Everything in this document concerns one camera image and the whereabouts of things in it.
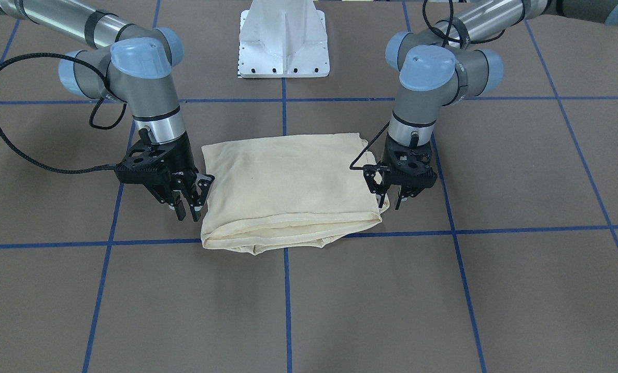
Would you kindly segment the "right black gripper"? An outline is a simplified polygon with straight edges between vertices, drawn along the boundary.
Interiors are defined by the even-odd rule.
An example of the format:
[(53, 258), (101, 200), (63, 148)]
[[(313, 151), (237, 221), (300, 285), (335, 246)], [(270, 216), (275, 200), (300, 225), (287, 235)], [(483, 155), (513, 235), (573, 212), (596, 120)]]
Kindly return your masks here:
[(193, 222), (198, 222), (215, 177), (195, 167), (187, 134), (164, 144), (138, 140), (116, 165), (115, 175), (124, 184), (143, 185), (160, 203), (173, 205), (179, 221), (186, 217), (182, 198), (190, 205)]

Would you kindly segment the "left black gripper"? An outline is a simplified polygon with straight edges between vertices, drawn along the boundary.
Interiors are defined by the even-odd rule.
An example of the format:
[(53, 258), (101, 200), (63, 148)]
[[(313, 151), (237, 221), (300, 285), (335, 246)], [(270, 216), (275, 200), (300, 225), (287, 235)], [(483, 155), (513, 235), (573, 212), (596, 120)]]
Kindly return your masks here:
[(395, 210), (399, 210), (406, 198), (416, 197), (424, 189), (434, 186), (438, 175), (431, 167), (432, 154), (429, 142), (407, 147), (390, 136), (386, 137), (382, 160), (362, 167), (369, 191), (377, 196), (379, 209), (389, 207), (387, 191), (392, 185), (400, 187)]

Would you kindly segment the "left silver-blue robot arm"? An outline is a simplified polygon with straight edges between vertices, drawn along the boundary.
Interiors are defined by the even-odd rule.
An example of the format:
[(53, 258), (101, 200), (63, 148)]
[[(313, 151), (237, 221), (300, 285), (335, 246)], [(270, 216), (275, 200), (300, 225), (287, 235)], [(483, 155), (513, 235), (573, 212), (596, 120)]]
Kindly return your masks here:
[(420, 33), (400, 32), (387, 44), (387, 63), (399, 72), (399, 90), (382, 159), (362, 167), (369, 191), (383, 207), (392, 185), (398, 201), (434, 186), (431, 136), (440, 108), (485, 94), (503, 78), (501, 57), (470, 46), (496, 40), (508, 28), (540, 15), (618, 26), (618, 1), (483, 1), (449, 14)]

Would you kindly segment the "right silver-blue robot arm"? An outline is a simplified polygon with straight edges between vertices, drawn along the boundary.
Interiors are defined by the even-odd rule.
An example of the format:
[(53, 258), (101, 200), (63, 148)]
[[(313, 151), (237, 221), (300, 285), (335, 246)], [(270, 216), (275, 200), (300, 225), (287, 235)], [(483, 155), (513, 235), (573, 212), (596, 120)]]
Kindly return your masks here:
[[(184, 57), (179, 36), (169, 28), (147, 29), (108, 10), (80, 1), (0, 1), (0, 15), (29, 20), (83, 42), (87, 48), (68, 54), (29, 53), (0, 63), (0, 73), (15, 62), (58, 59), (58, 75), (67, 91), (96, 100), (89, 125), (105, 100), (129, 110), (140, 137), (117, 164), (81, 168), (75, 175), (112, 170), (123, 184), (143, 185), (161, 204), (174, 210), (178, 220), (200, 219), (214, 176), (195, 167), (172, 68)], [(0, 137), (27, 162), (54, 173), (68, 169), (45, 165), (18, 149), (4, 134)]]

